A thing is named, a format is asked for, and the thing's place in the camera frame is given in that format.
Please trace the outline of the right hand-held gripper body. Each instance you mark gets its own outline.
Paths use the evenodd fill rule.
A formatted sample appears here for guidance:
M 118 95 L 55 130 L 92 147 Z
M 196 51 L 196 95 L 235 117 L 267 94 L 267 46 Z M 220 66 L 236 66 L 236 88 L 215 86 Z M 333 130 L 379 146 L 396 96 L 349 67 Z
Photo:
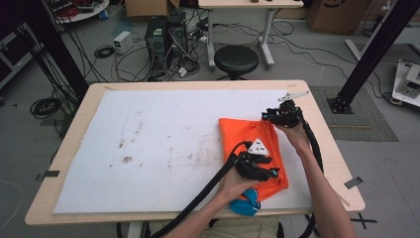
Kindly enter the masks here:
M 279 105 L 275 108 L 268 108 L 266 110 L 266 113 L 275 114 L 277 116 L 277 121 L 271 124 L 293 128 L 300 122 L 304 122 L 302 110 L 295 105 L 294 99 L 307 94 L 308 91 L 287 92 L 284 96 L 278 98 L 277 101 L 279 102 Z

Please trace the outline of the orange polo shirt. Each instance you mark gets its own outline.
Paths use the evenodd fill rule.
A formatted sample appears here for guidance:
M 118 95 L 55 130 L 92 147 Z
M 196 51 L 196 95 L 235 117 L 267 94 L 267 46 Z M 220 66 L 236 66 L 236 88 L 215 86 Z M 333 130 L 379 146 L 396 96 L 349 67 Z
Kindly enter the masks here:
M 279 168 L 277 178 L 260 181 L 259 184 L 245 190 L 238 198 L 230 202 L 230 208 L 233 212 L 244 216 L 254 216 L 261 209 L 263 200 L 288 188 L 288 178 L 280 155 L 277 133 L 273 125 L 264 120 L 220 118 L 219 128 L 224 161 L 227 161 L 231 154 L 234 154 L 235 159 L 237 159 L 239 154 L 246 149 L 248 142 L 260 138 L 269 151 L 268 156 L 272 158 L 269 164 L 260 164 L 260 167 L 264 169 Z

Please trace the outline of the person's right hand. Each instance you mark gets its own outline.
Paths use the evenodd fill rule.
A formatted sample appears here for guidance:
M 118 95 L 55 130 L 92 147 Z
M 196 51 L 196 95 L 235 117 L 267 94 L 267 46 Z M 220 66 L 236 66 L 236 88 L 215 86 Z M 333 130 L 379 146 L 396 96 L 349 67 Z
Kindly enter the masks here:
M 309 139 L 301 123 L 293 128 L 277 126 L 277 129 L 285 134 L 289 143 L 294 147 L 299 156 L 308 156 L 312 152 Z

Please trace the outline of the person's left hand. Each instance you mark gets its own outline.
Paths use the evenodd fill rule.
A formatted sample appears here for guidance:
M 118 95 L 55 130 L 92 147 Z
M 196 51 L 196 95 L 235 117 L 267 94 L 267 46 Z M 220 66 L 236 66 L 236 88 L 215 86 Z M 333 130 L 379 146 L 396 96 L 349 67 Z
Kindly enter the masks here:
M 228 203 L 259 183 L 258 180 L 243 178 L 235 169 L 230 169 L 219 182 L 214 198 L 219 202 Z

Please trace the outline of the black round stool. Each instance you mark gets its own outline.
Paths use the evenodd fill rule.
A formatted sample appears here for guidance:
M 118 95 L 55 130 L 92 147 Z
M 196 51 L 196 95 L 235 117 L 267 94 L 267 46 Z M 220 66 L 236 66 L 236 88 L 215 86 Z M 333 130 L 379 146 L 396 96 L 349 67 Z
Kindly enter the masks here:
M 255 70 L 259 63 L 258 55 L 244 46 L 226 46 L 219 49 L 214 56 L 215 65 L 226 72 L 226 78 L 243 79 L 243 75 Z

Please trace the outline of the grey floor mat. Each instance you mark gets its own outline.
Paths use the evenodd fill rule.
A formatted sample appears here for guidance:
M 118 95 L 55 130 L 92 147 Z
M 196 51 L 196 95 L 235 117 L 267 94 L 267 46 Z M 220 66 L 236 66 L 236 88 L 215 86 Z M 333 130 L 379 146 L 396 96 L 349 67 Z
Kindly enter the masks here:
M 328 100 L 340 86 L 311 86 L 310 90 L 335 140 L 397 142 L 398 139 L 383 118 L 368 92 L 362 88 L 351 104 L 349 113 L 334 114 Z

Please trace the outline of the thin wooden stick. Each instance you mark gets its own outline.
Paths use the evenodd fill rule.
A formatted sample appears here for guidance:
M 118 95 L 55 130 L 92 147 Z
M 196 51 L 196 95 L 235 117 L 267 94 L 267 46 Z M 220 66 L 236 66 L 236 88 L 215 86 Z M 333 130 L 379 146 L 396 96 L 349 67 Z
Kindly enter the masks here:
M 338 194 L 336 192 L 337 196 L 339 197 L 339 199 L 341 200 L 341 202 L 346 205 L 347 207 L 350 207 L 350 203 L 348 201 L 346 201 L 340 194 Z

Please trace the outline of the grey tape piece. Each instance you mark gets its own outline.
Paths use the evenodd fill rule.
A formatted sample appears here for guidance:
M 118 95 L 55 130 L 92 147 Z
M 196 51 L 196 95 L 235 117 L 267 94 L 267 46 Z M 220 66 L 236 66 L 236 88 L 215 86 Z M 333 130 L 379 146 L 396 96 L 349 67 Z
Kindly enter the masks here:
M 45 171 L 42 174 L 38 174 L 35 180 L 44 181 L 45 178 L 57 178 L 60 171 Z
M 351 189 L 352 187 L 358 186 L 362 182 L 363 180 L 360 177 L 352 178 L 348 180 L 347 182 L 345 182 L 345 187 L 347 189 Z

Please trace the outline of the black tape cross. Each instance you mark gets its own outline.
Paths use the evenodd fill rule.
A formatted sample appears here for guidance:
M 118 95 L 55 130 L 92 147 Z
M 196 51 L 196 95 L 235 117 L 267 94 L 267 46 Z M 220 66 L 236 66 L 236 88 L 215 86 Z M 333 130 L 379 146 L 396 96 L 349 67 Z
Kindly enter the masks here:
M 368 219 L 358 212 L 357 217 L 351 219 L 352 222 L 360 223 L 363 229 L 367 229 L 369 224 L 377 224 L 378 221 L 375 219 Z

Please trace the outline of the white foam mat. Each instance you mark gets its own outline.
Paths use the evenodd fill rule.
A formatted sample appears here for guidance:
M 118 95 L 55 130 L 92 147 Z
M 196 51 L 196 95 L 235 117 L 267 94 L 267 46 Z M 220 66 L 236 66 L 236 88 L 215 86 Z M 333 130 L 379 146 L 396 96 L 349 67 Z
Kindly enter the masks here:
M 66 173 L 56 214 L 179 212 L 222 168 L 222 118 L 259 120 L 284 89 L 109 90 Z

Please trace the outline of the cardboard box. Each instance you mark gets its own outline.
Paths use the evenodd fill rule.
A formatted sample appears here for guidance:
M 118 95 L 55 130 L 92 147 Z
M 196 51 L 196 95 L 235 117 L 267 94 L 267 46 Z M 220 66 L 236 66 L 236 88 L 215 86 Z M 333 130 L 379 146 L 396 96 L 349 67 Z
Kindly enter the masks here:
M 128 17 L 166 16 L 180 0 L 125 0 Z
M 306 18 L 311 32 L 352 35 L 372 0 L 313 0 Z

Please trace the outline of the white desk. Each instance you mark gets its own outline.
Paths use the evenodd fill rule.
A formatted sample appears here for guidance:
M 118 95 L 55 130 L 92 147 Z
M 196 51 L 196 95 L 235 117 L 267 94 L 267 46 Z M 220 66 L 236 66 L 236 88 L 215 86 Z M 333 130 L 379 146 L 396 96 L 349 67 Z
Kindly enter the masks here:
M 278 9 L 296 9 L 303 6 L 302 0 L 198 0 L 198 6 L 208 12 L 207 58 L 208 65 L 215 67 L 213 25 L 215 9 L 265 9 L 264 29 L 262 36 L 258 37 L 263 58 L 267 66 L 274 66 L 274 60 L 267 45 L 268 35 L 273 20 L 274 11 Z

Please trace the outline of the black computer tower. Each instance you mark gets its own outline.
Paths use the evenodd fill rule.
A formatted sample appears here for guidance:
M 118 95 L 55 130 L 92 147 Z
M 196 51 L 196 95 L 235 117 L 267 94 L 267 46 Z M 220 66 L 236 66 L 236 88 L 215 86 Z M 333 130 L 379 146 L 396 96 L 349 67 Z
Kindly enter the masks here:
M 152 70 L 165 70 L 166 65 L 166 16 L 152 16 L 145 34 Z
M 186 19 L 184 12 L 171 13 L 167 21 L 169 46 L 169 62 L 188 56 Z

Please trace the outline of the white machine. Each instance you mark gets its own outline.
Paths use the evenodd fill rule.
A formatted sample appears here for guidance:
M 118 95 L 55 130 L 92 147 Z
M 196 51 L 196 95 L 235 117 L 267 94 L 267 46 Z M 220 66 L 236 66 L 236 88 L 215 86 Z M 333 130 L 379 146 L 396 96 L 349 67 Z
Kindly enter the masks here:
M 392 98 L 420 107 L 420 64 L 401 59 L 397 63 Z

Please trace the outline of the round white table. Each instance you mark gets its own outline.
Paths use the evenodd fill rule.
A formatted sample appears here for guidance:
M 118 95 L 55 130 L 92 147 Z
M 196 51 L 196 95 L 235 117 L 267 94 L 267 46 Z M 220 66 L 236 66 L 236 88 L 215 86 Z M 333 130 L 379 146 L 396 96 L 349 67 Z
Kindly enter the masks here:
M 109 0 L 92 0 L 88 7 L 78 7 L 66 0 L 69 5 L 52 13 L 55 21 L 60 24 L 78 22 L 90 17 L 99 17 L 109 6 Z

